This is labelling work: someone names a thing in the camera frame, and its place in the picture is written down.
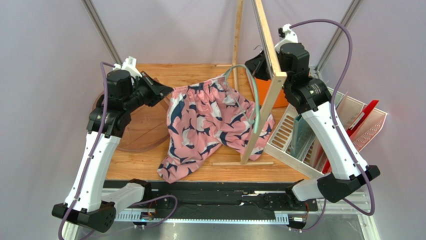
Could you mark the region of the pink shark print shorts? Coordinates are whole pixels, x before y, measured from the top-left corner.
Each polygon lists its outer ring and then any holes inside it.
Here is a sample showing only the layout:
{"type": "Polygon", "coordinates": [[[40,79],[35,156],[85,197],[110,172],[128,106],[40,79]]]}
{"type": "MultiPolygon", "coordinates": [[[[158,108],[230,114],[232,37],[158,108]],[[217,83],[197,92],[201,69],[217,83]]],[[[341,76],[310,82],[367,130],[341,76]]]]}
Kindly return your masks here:
{"type": "Polygon", "coordinates": [[[230,87],[224,76],[174,88],[166,116],[169,148],[157,174],[171,184],[197,171],[221,146],[243,154],[254,111],[255,102],[230,87]]]}

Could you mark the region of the mint green clothes hanger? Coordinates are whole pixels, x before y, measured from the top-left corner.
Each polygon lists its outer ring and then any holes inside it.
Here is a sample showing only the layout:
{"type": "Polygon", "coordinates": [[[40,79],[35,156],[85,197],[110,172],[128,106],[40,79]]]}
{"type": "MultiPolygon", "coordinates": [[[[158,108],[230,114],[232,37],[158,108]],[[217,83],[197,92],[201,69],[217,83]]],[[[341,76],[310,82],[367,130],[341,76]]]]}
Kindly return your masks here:
{"type": "Polygon", "coordinates": [[[245,64],[230,65],[230,67],[225,71],[225,73],[222,74],[222,76],[224,76],[225,83],[228,84],[228,79],[230,75],[233,74],[233,72],[235,72],[237,68],[244,69],[248,83],[249,83],[251,95],[253,96],[254,107],[253,107],[251,115],[248,117],[249,123],[252,125],[254,133],[260,133],[261,131],[261,124],[260,124],[261,101],[260,101],[259,89],[256,82],[256,78],[251,75],[249,69],[245,66],[245,64]]]}

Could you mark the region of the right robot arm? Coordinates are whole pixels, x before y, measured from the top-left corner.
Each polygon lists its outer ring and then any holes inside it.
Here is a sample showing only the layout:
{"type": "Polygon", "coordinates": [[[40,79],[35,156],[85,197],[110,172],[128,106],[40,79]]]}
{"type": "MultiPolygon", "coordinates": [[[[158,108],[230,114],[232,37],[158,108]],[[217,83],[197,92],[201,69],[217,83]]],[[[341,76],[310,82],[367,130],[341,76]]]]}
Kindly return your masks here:
{"type": "Polygon", "coordinates": [[[332,168],[315,179],[300,180],[286,189],[295,203],[326,199],[331,203],[366,186],[380,176],[376,165],[369,165],[347,135],[336,112],[335,98],[326,84],[310,76],[310,54],[301,43],[283,43],[276,49],[281,70],[287,73],[282,90],[287,102],[308,123],[318,138],[332,168]]]}

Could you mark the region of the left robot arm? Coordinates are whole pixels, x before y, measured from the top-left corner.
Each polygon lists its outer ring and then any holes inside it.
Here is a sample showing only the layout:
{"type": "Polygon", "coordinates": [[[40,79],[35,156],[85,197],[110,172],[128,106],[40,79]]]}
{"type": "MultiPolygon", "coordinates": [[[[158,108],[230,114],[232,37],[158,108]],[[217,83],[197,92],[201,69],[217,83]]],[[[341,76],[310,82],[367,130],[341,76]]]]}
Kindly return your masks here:
{"type": "Polygon", "coordinates": [[[116,69],[102,77],[104,92],[88,118],[84,156],[75,182],[65,201],[53,206],[52,215],[91,232],[105,233],[118,213],[144,203],[152,191],[150,183],[132,179],[124,187],[102,194],[112,156],[131,114],[142,106],[155,106],[173,89],[145,72],[132,75],[129,70],[116,69]]]}

